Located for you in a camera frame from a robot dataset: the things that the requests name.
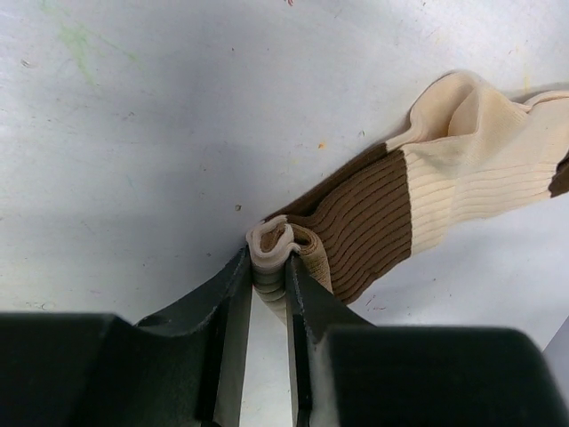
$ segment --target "white surface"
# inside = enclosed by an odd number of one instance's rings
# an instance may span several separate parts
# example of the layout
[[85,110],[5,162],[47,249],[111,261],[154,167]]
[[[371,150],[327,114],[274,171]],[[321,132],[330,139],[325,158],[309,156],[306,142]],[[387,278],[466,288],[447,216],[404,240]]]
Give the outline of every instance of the white surface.
[[[516,96],[566,83],[568,13],[566,0],[0,0],[0,310],[162,308],[397,129],[446,71]],[[569,311],[568,198],[460,226],[354,308],[517,326],[545,345]],[[290,425],[285,333],[257,304],[252,322],[243,425]]]

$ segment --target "sock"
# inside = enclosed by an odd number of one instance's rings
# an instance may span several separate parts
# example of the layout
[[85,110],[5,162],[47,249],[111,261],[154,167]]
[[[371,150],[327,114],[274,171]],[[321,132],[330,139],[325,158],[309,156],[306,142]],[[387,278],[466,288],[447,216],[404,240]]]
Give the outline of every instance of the sock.
[[567,92],[518,104],[454,73],[423,93],[410,122],[247,234],[255,288],[279,317],[290,252],[350,303],[453,224],[569,190]]

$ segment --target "stain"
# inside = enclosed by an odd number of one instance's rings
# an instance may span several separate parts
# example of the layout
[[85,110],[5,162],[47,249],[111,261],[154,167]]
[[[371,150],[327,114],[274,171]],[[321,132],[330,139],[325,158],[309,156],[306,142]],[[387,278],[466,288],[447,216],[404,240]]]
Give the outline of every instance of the stain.
[[68,48],[73,61],[89,85],[95,85],[91,71],[87,67],[87,53],[90,51],[89,34],[83,26],[75,28],[61,24],[60,40]]
[[67,47],[71,59],[89,85],[95,85],[95,78],[88,67],[88,60],[92,57],[93,52],[99,54],[100,57],[105,56],[97,44],[105,44],[107,47],[122,53],[130,62],[139,63],[137,55],[126,51],[103,35],[88,28],[79,20],[73,18],[69,9],[64,8],[57,2],[41,0],[39,8],[43,13],[53,17],[60,26],[59,39]]

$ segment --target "ribbed sock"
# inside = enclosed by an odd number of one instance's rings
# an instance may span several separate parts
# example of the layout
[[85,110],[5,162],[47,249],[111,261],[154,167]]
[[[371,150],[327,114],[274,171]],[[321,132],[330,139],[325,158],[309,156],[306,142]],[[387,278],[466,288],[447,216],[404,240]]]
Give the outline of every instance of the ribbed sock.
[[255,288],[279,317],[290,252],[350,303],[453,224],[569,190],[569,93],[517,104],[454,73],[417,100],[410,121],[249,231]]

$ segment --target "brown stripe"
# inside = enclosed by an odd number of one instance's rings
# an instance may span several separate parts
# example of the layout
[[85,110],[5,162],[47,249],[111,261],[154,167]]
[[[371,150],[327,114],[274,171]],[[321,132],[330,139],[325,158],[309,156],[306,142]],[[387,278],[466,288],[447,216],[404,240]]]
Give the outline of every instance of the brown stripe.
[[557,165],[556,174],[553,175],[549,191],[552,197],[557,197],[569,191],[569,152],[565,158]]
[[[346,303],[411,256],[411,202],[403,151],[374,157],[374,162],[358,159],[357,164],[350,162],[352,173],[347,180],[334,181],[335,188],[330,185],[313,214],[288,215],[289,222],[321,238],[333,292]],[[312,206],[313,202],[306,198],[301,205]]]
[[386,155],[387,146],[385,143],[372,145],[357,157],[354,157],[347,162],[347,164],[338,169],[324,181],[320,182],[309,192],[294,200],[290,205],[279,209],[267,219],[269,220],[280,214],[301,216],[313,214],[320,202],[322,202],[333,189],[338,187],[355,173],[384,158]]

